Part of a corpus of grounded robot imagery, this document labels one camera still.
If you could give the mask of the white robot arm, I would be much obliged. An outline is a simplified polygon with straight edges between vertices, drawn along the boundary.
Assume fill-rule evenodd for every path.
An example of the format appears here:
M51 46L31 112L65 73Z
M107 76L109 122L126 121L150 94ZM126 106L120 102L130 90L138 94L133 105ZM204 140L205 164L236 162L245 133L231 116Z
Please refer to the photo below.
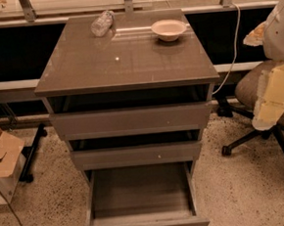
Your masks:
M263 71L258 83L252 125L265 131L275 125L284 113L284 0L279 0L267 19L243 41L248 46L261 45L269 59L282 62L270 71Z

